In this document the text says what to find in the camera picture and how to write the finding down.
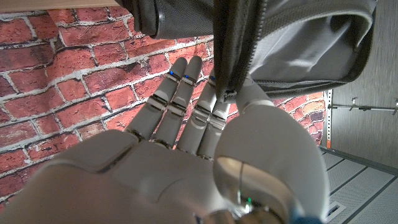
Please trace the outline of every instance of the fabric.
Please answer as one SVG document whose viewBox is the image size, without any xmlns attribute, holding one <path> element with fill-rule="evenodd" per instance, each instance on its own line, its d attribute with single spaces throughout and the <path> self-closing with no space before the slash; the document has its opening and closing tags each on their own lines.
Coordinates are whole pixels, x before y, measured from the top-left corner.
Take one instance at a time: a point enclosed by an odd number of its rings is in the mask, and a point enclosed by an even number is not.
<svg viewBox="0 0 398 224">
<path fill-rule="evenodd" d="M 213 68 L 213 36 L 154 40 L 133 23 L 121 7 L 0 14 L 0 210 L 44 161 L 123 130 L 177 58 L 199 55 L 189 117 Z M 320 142 L 323 93 L 274 103 Z M 237 115 L 232 105 L 228 121 Z"/>
<path fill-rule="evenodd" d="M 213 34 L 213 0 L 123 0 L 134 28 L 156 39 Z"/>
</svg>

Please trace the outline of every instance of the zipper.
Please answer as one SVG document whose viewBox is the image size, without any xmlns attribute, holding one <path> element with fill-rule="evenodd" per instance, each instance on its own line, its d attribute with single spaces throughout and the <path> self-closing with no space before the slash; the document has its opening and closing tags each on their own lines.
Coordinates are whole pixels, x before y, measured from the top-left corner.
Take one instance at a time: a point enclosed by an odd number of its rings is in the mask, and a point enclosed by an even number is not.
<svg viewBox="0 0 398 224">
<path fill-rule="evenodd" d="M 268 3 L 268 0 L 263 0 L 260 5 L 261 16 L 256 24 L 257 35 L 256 35 L 255 40 L 253 41 L 253 45 L 250 49 L 251 54 L 250 54 L 250 58 L 249 58 L 249 63 L 246 65 L 246 68 L 244 69 L 243 74 L 245 75 L 245 77 L 249 74 L 249 67 L 251 66 L 251 64 L 253 62 L 254 53 L 256 52 L 258 42 L 261 40 L 261 34 L 262 34 L 263 27 L 264 27 L 264 20 L 266 18 L 267 3 Z"/>
<path fill-rule="evenodd" d="M 361 71 L 361 73 L 362 73 L 362 71 L 365 69 L 365 66 L 368 64 L 369 59 L 370 59 L 370 57 L 371 57 L 371 52 L 372 52 L 372 49 L 373 49 L 373 32 L 374 32 L 374 21 L 375 21 L 375 19 L 376 19 L 376 9 L 377 9 L 377 7 L 374 9 L 373 14 L 372 14 L 372 16 L 373 16 L 373 24 L 372 24 L 372 27 L 371 27 L 371 29 L 369 30 L 368 34 L 367 34 L 367 35 L 370 35 L 369 50 L 367 51 L 367 52 L 368 52 L 368 55 L 366 56 L 366 61 L 365 61 L 365 64 L 363 65 L 363 67 L 362 67 L 362 68 L 359 68 L 360 71 Z"/>
<path fill-rule="evenodd" d="M 255 83 L 257 83 L 260 86 L 268 86 L 268 85 L 309 85 L 309 84 L 319 84 L 319 83 L 345 83 L 345 82 L 339 82 L 339 81 L 334 81 L 334 80 L 309 80 L 309 81 L 301 81 L 301 82 L 278 82 L 278 81 L 265 81 L 265 80 L 255 80 Z"/>
</svg>

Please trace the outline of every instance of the robotic finger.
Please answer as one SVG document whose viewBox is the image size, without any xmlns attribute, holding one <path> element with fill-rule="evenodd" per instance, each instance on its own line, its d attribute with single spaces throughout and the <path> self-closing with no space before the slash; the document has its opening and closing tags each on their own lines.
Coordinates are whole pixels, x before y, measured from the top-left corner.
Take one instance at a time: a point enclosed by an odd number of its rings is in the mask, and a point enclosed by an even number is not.
<svg viewBox="0 0 398 224">
<path fill-rule="evenodd" d="M 172 149 L 180 130 L 183 118 L 187 112 L 193 89 L 201 71 L 202 61 L 199 56 L 194 56 L 181 79 L 175 95 L 168 105 L 166 114 L 159 124 L 152 142 L 160 144 L 167 149 Z"/>
<path fill-rule="evenodd" d="M 187 66 L 185 58 L 178 58 L 172 65 L 162 83 L 155 93 L 148 98 L 134 119 L 129 123 L 126 130 L 140 139 L 148 140 L 162 119 L 163 112 L 170 103 L 177 86 Z"/>
<path fill-rule="evenodd" d="M 205 159 L 214 158 L 214 152 L 221 133 L 223 132 L 228 117 L 230 104 L 217 101 L 216 106 L 210 116 L 206 131 L 201 139 L 197 155 Z"/>
<path fill-rule="evenodd" d="M 216 104 L 216 89 L 214 71 L 199 96 L 199 99 L 189 117 L 187 125 L 177 144 L 177 149 L 195 155 L 206 126 L 211 118 L 211 112 Z"/>
</svg>

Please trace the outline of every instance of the metal rod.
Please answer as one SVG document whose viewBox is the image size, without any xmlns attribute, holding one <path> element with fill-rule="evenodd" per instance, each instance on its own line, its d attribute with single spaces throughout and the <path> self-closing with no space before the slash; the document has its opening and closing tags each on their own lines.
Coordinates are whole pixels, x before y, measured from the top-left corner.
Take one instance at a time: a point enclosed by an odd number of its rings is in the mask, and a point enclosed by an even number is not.
<svg viewBox="0 0 398 224">
<path fill-rule="evenodd" d="M 329 105 L 328 109 L 347 109 L 347 110 L 378 110 L 378 111 L 395 111 L 395 108 L 383 108 L 383 107 L 372 107 L 372 106 L 343 106 L 343 105 Z"/>
</svg>

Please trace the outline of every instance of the brick wall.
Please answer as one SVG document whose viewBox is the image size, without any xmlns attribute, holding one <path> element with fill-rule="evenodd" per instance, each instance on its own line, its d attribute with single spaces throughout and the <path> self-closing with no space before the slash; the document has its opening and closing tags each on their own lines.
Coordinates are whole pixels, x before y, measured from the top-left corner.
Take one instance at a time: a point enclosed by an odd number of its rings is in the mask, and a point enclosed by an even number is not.
<svg viewBox="0 0 398 224">
<path fill-rule="evenodd" d="M 190 114 L 213 67 L 213 37 L 153 40 L 133 21 L 121 7 L 0 14 L 0 210 L 44 161 L 124 129 L 177 58 L 199 55 Z M 320 142 L 322 93 L 275 104 Z"/>
</svg>

